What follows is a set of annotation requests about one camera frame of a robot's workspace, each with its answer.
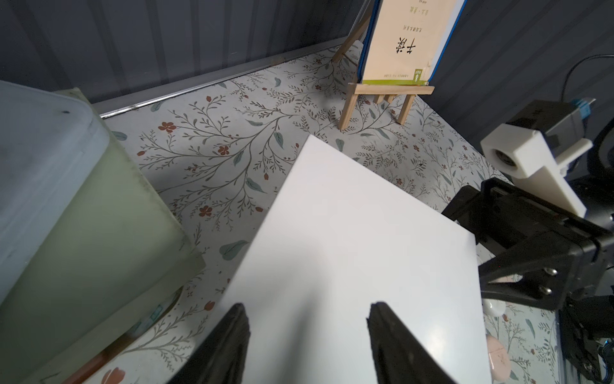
gray wall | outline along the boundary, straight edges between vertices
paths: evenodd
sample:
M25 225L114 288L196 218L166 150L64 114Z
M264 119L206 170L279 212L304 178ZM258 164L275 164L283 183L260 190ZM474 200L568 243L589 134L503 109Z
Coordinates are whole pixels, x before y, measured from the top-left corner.
M92 102L349 33L363 0L0 0L0 79Z
M558 100L580 59L614 53L612 0L467 0L425 100L476 148L531 100ZM566 98L597 99L588 138L614 116L614 59L578 67ZM573 176L584 173L583 161Z

book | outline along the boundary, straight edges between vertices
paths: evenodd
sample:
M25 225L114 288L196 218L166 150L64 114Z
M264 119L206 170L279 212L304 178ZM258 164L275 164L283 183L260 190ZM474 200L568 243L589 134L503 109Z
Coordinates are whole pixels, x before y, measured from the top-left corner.
M464 5L465 0L375 0L359 82L428 84Z

chinese characters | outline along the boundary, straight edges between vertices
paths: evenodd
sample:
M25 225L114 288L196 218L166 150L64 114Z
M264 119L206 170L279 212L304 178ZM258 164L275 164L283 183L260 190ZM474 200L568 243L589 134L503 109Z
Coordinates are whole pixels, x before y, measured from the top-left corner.
M409 46L405 46L405 43L407 42L407 39L403 39L403 38L399 38L398 39L398 43L397 43L397 53L402 52L403 49L407 48L408 50L406 51L407 53L411 53L411 49L412 48L416 48L416 46L414 45L414 41L416 39L412 39L411 40L411 44Z
M411 31L411 32L422 32L422 28L418 28L417 26L411 26L411 25L403 25L403 30Z
M428 15L429 14L429 10L428 9L418 9L418 7L410 7L410 13L411 14L416 14L418 11L420 11L421 15Z

floral wallpaper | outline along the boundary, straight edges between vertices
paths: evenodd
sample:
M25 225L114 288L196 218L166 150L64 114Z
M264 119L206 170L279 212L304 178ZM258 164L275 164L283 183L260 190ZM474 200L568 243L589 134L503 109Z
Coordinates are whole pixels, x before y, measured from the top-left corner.
M361 96L340 132L359 45L338 65L329 49L106 120L207 268L161 321L87 383L164 383L185 363L309 134L437 211L463 185L501 177L418 97L399 125L402 97L374 104ZM554 313L510 304L484 322L508 348L508 382L559 382Z

wooden easel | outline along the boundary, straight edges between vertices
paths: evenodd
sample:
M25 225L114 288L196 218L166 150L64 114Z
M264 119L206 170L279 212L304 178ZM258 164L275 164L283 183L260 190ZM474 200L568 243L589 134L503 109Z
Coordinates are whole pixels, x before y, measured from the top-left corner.
M367 11L362 16L356 27L349 33L348 38L343 42L339 50L332 58L333 63L338 63L343 55L348 51L352 44L358 40L361 35L367 30L373 6L368 5ZM430 85L375 85L375 84L357 84L351 82L348 84L346 103L343 106L343 112L339 119L339 130L347 129L349 119L352 117L352 112L356 106L356 100L359 95L375 95L373 102L379 104L382 100L391 103L397 95L406 95L405 102L398 114L397 122L405 124L407 115L410 113L411 105L414 102L416 95L430 95L435 90L435 87Z

